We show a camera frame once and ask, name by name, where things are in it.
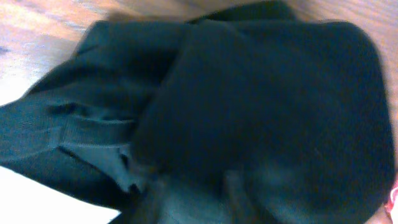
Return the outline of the black t-shirt with logo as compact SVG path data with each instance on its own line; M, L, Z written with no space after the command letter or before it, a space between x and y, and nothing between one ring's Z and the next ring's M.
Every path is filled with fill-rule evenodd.
M372 40L280 1L95 22L1 107L1 165L116 223L364 223L396 173Z

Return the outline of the pink crumpled cloth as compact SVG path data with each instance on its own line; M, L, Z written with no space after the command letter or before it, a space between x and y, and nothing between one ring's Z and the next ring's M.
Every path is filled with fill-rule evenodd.
M389 199L385 204L386 212L389 214L392 223L397 223L397 182L393 185Z

